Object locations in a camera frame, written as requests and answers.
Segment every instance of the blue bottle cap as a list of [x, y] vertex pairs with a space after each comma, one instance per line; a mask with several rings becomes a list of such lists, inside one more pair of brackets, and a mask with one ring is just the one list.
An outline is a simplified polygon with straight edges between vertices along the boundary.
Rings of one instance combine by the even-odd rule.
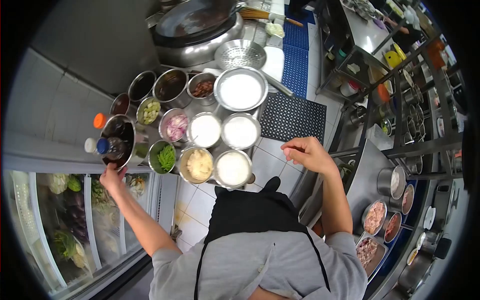
[[100, 154], [106, 154], [108, 152], [108, 149], [110, 148], [110, 145], [108, 143], [108, 140], [106, 138], [99, 138], [97, 143], [96, 143], [96, 150]]

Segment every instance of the refrigerator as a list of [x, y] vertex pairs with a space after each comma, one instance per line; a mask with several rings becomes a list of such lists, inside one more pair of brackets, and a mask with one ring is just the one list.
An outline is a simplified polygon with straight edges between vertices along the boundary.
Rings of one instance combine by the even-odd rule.
[[[9, 214], [20, 255], [33, 274], [29, 280], [52, 299], [90, 299], [150, 261], [99, 182], [104, 169], [101, 164], [3, 158], [2, 200], [8, 211], [2, 214]], [[129, 169], [124, 182], [140, 206], [170, 232], [177, 177], [140, 166]]]

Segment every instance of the raw meat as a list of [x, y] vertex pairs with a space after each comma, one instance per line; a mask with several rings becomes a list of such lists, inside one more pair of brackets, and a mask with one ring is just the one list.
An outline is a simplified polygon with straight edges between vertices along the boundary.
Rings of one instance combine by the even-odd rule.
[[370, 263], [377, 252], [378, 243], [371, 238], [366, 238], [357, 245], [357, 257], [360, 259], [362, 267]]
[[403, 200], [402, 200], [402, 207], [407, 204], [407, 198], [408, 198], [408, 195], [410, 194], [410, 192], [408, 191], [408, 189], [405, 191], [405, 194], [403, 194]]
[[395, 228], [395, 225], [398, 221], [398, 215], [394, 215], [391, 219], [390, 222], [388, 222], [387, 230], [385, 230], [385, 236], [388, 237], [388, 235], [393, 231]]
[[385, 208], [382, 202], [375, 202], [367, 213], [363, 229], [370, 234], [374, 234], [375, 230], [380, 226], [380, 223], [385, 215]]

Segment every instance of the gray shirt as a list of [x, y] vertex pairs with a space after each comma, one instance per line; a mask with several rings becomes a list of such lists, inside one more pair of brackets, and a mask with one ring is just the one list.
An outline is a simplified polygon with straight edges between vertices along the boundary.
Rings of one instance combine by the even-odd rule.
[[[202, 261], [199, 299], [247, 299], [258, 286], [291, 299], [361, 299], [367, 274], [353, 236], [338, 232], [324, 242], [309, 233], [325, 265], [331, 293], [304, 233], [268, 231], [235, 233], [210, 242]], [[153, 254], [150, 299], [193, 299], [203, 241], [182, 255], [169, 249]]]

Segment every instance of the bamboo brush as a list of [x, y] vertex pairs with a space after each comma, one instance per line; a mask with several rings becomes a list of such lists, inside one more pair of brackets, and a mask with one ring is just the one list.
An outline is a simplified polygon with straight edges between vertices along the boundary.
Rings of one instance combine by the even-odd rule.
[[300, 22], [297, 22], [295, 20], [289, 19], [281, 14], [276, 14], [273, 12], [266, 12], [262, 10], [258, 10], [253, 7], [244, 7], [243, 9], [240, 10], [240, 15], [244, 20], [249, 20], [249, 19], [264, 19], [264, 20], [270, 20], [273, 21], [275, 19], [280, 19], [280, 20], [285, 20], [287, 22], [290, 22], [292, 24], [295, 24], [296, 26], [303, 27], [303, 24]]

